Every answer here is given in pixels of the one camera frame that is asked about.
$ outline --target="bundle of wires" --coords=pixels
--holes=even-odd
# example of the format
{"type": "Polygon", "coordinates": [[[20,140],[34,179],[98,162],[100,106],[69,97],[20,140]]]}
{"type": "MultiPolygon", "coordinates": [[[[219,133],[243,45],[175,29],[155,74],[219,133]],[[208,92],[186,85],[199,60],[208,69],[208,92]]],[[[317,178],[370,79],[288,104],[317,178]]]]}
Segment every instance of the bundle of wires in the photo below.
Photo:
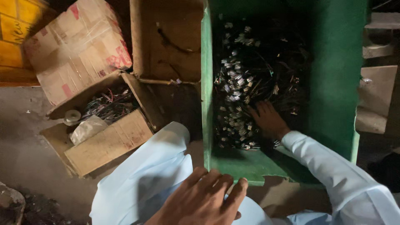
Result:
{"type": "Polygon", "coordinates": [[[221,25],[215,31],[213,57],[216,143],[220,148],[258,150],[259,128],[247,107],[269,100],[278,112],[297,115],[305,96],[299,82],[309,66],[309,53],[287,21],[221,25]]]}
{"type": "Polygon", "coordinates": [[[79,122],[96,115],[114,123],[139,107],[139,103],[126,84],[112,89],[107,88],[105,92],[96,95],[87,104],[79,122]]]}

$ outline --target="open cardboard box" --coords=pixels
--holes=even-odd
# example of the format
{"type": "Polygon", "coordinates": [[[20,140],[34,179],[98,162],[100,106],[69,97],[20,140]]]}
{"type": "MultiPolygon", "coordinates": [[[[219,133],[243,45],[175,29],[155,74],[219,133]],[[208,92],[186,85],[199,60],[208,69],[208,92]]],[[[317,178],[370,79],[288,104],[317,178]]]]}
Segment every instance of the open cardboard box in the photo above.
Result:
{"type": "Polygon", "coordinates": [[[203,1],[130,0],[130,13],[133,71],[140,81],[199,83],[203,1]]]}
{"type": "Polygon", "coordinates": [[[68,137],[73,128],[63,123],[41,131],[70,175],[85,176],[113,159],[139,147],[153,135],[153,132],[166,124],[160,108],[152,101],[151,92],[133,75],[121,70],[113,72],[100,82],[80,91],[73,98],[53,108],[47,113],[47,116],[50,119],[61,119],[68,110],[82,111],[96,93],[122,83],[128,84],[141,109],[124,116],[77,146],[74,146],[68,137]]]}

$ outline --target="green plastic crate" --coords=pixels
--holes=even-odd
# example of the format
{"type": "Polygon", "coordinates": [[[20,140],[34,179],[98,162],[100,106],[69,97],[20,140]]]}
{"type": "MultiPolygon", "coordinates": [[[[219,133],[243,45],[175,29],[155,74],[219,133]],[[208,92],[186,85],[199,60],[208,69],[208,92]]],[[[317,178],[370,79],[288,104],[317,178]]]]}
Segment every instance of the green plastic crate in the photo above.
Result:
{"type": "Polygon", "coordinates": [[[354,130],[358,103],[356,88],[362,66],[362,30],[366,0],[214,0],[205,1],[202,20],[202,123],[204,165],[246,177],[250,185],[263,185],[265,175],[289,177],[300,183],[317,183],[307,168],[275,152],[219,149],[213,144],[212,124],[212,26],[224,19],[282,15],[290,12],[303,20],[314,57],[310,74],[310,103],[304,133],[356,161],[359,135],[354,130]]]}

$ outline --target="brown cardboard box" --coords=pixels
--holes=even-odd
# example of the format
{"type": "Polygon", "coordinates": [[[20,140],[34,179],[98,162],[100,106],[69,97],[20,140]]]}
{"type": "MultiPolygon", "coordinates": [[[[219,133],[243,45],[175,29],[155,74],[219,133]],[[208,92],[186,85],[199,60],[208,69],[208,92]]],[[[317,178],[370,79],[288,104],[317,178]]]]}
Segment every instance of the brown cardboard box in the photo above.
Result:
{"type": "Polygon", "coordinates": [[[24,49],[54,106],[132,66],[116,16],[104,0],[78,0],[28,39],[24,49]]]}
{"type": "Polygon", "coordinates": [[[141,82],[201,79],[202,0],[130,0],[133,71],[141,82]]]}
{"type": "Polygon", "coordinates": [[[133,75],[116,70],[100,82],[92,84],[69,100],[54,107],[47,116],[50,119],[63,118],[71,109],[82,111],[87,102],[104,89],[128,84],[141,109],[137,109],[113,123],[102,132],[74,146],[68,137],[71,127],[58,124],[41,131],[49,144],[54,148],[69,174],[80,177],[118,158],[128,151],[139,147],[152,136],[152,130],[161,129],[166,121],[153,96],[133,75]]]}

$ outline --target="concrete floor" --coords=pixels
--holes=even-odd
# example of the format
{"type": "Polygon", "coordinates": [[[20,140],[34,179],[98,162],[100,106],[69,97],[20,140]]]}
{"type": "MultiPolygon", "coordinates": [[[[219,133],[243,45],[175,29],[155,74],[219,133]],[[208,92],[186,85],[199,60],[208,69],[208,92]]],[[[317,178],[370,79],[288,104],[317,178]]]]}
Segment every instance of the concrete floor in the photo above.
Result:
{"type": "MultiPolygon", "coordinates": [[[[129,154],[86,179],[68,177],[54,150],[39,135],[41,130],[62,123],[46,120],[45,114],[50,109],[40,87],[0,88],[0,181],[18,190],[55,199],[61,214],[86,223],[97,183],[129,154]]],[[[192,155],[194,166],[203,165],[201,141],[192,142],[187,152],[192,155]]],[[[266,177],[264,187],[250,187],[248,196],[275,217],[303,209],[330,211],[323,189],[302,187],[280,177],[266,177]]]]}

